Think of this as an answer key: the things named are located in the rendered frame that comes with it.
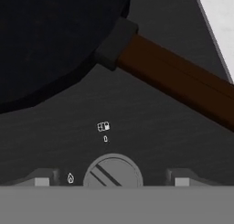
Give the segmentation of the grey round stove knob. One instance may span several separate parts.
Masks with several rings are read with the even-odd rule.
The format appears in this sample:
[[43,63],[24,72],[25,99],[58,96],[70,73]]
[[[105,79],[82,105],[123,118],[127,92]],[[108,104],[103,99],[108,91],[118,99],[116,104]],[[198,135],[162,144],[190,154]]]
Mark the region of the grey round stove knob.
[[132,159],[120,154],[106,154],[89,165],[83,185],[88,188],[136,188],[142,187],[144,180],[139,167]]

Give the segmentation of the dark grey stove hob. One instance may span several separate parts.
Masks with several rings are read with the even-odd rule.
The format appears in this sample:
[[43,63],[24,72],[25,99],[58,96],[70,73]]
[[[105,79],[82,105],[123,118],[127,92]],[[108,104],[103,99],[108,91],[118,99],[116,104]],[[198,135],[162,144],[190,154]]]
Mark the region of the dark grey stove hob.
[[[131,0],[127,17],[144,37],[227,77],[198,0]],[[121,69],[97,64],[41,103],[0,114],[0,184],[39,168],[81,184],[106,154],[130,157],[147,186],[161,186],[169,168],[234,185],[234,133]]]

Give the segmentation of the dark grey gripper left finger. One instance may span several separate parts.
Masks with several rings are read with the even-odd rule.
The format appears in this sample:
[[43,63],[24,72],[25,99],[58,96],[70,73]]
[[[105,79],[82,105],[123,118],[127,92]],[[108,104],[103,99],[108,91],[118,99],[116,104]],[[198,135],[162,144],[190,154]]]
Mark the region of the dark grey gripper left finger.
[[39,168],[29,175],[6,183],[8,186],[51,187],[59,184],[59,170],[56,168]]

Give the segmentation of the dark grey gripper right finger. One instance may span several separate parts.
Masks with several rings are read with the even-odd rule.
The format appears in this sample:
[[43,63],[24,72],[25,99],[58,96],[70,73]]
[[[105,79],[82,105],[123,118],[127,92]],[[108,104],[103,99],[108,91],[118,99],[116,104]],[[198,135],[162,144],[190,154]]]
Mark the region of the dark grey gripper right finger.
[[187,168],[169,168],[166,170],[165,184],[174,187],[218,186],[217,182],[199,177]]

